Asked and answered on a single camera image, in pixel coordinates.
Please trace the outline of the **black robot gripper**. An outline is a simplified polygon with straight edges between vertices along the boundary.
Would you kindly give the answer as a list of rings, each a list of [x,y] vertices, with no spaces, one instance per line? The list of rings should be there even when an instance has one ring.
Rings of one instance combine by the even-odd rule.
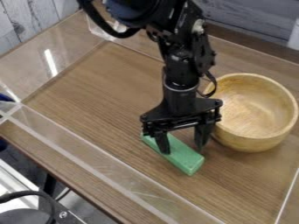
[[[143,135],[153,137],[164,155],[171,154],[167,132],[194,127],[196,151],[202,153],[220,120],[223,101],[198,98],[196,87],[180,88],[164,82],[160,104],[140,116]]]

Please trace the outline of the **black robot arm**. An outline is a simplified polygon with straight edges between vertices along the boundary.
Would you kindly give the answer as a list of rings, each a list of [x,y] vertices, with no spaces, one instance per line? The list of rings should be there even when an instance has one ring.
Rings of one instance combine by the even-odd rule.
[[[211,48],[206,18],[192,0],[104,0],[111,17],[127,27],[116,31],[100,15],[95,0],[77,0],[93,23],[117,39],[144,31],[157,44],[163,58],[163,99],[140,116],[143,134],[153,138],[159,151],[171,153],[167,134],[194,128],[196,145],[202,148],[211,130],[220,121],[222,100],[214,93],[199,91],[200,78],[215,81],[211,67],[216,53]]]

